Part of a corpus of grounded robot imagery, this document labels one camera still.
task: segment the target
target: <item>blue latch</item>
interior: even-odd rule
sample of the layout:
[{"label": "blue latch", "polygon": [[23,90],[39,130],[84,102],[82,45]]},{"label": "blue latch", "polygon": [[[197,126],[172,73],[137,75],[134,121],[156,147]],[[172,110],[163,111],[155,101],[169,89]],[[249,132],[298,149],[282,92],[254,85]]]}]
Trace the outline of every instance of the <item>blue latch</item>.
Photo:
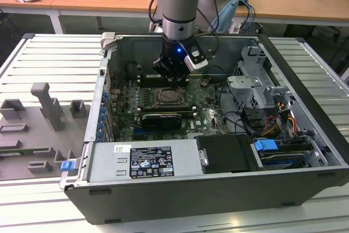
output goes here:
[{"label": "blue latch", "polygon": [[258,139],[254,142],[257,151],[260,150],[278,150],[278,146],[273,139]]},{"label": "blue latch", "polygon": [[73,161],[73,160],[63,161],[61,164],[61,172],[75,171],[75,163],[76,161]]}]

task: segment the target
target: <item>warning label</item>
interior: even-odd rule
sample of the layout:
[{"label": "warning label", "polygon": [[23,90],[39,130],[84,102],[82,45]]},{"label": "warning label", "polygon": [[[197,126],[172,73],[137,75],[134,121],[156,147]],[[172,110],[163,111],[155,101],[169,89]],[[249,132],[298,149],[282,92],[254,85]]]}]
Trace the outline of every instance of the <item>warning label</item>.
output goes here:
[{"label": "warning label", "polygon": [[174,176],[171,147],[131,148],[130,177]]}]

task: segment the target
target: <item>white table leg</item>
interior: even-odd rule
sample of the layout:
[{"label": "white table leg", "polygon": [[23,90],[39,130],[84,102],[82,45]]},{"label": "white table leg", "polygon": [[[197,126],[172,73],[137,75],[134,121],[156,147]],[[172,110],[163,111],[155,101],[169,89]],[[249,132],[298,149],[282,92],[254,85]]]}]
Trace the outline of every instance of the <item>white table leg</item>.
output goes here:
[{"label": "white table leg", "polygon": [[62,26],[62,24],[59,20],[58,10],[48,10],[47,15],[50,16],[55,33],[56,34],[65,34],[64,27]]},{"label": "white table leg", "polygon": [[96,16],[98,29],[103,29],[102,18],[100,16]]}]

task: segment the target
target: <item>floor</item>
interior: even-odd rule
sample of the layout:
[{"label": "floor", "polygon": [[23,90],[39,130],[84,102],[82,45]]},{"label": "floor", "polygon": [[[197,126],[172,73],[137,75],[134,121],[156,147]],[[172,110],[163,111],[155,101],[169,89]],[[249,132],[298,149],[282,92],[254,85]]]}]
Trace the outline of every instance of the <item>floor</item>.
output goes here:
[{"label": "floor", "polygon": [[[21,34],[11,25],[10,21],[3,20],[0,24],[0,64],[2,64],[14,46],[20,41],[23,33],[54,33],[51,21],[46,15],[26,15],[13,14],[10,19],[21,31]],[[104,29],[97,28],[97,20],[95,17],[88,16],[62,16],[62,24],[66,28],[68,34],[101,34],[106,31],[115,31],[118,33],[147,33],[148,19],[135,19],[124,17],[103,17],[102,22]],[[286,25],[280,24],[263,24],[262,33],[270,37],[282,37]],[[308,27],[297,27],[293,31],[294,37],[303,37],[308,31]],[[335,31],[328,27],[316,27],[307,42],[312,48],[325,60],[329,61],[338,47],[343,43],[344,39],[349,35],[349,28],[340,28],[340,36],[335,43],[333,34]],[[335,67],[338,62],[349,54],[349,42],[342,48],[332,64]]]}]

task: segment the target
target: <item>blue cable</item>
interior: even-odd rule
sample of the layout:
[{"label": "blue cable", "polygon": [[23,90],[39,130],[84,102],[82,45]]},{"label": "blue cable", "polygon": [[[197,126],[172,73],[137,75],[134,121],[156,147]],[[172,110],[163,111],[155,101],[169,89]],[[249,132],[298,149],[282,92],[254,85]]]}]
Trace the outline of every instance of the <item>blue cable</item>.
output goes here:
[{"label": "blue cable", "polygon": [[240,0],[242,3],[244,3],[244,5],[249,9],[250,11],[250,15],[251,15],[251,19],[250,19],[250,24],[249,24],[249,27],[247,28],[246,30],[246,34],[249,32],[250,30],[250,27],[252,26],[252,21],[253,21],[253,13],[252,13],[252,10],[251,10],[251,6],[248,5],[244,0]]}]

